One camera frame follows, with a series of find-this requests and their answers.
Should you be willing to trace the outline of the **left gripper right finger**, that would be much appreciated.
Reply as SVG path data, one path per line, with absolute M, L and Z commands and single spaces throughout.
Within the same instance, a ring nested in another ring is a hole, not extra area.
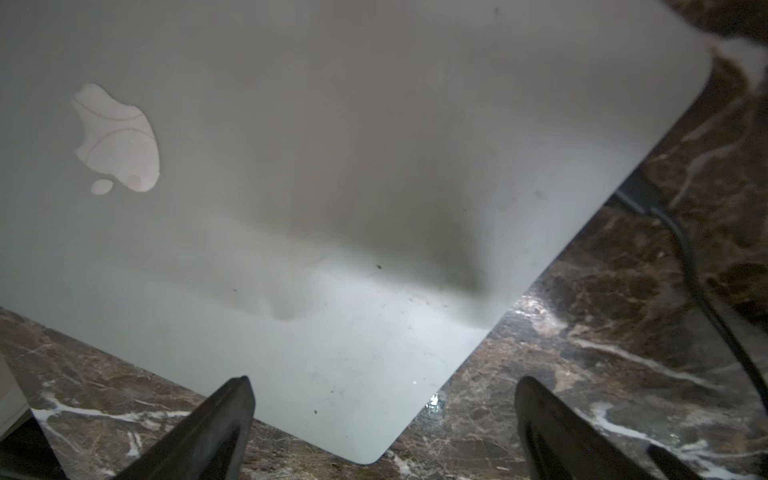
M 532 479 L 654 478 L 534 377 L 517 383 L 514 406 Z

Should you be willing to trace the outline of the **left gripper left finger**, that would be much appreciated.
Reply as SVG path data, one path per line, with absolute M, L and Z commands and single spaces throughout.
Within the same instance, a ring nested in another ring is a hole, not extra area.
M 249 379 L 229 379 L 116 477 L 237 479 L 255 407 Z

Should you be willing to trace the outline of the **silver laptop front left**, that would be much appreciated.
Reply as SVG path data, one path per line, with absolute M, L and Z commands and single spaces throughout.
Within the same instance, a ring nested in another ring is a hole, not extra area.
M 4 357 L 0 365 L 0 435 L 4 440 L 31 417 L 31 411 Z

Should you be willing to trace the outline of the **silver laptop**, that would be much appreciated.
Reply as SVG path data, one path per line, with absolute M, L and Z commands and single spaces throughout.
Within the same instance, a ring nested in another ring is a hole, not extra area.
M 5 1 L 1 304 L 369 464 L 711 69 L 657 1 Z
M 4 440 L 31 417 L 31 411 L 4 357 L 0 365 L 0 435 Z

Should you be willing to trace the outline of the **silver laptop back left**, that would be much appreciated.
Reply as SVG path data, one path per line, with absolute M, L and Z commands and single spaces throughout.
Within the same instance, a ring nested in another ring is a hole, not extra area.
M 1 304 L 369 464 L 711 69 L 657 1 L 5 1 Z

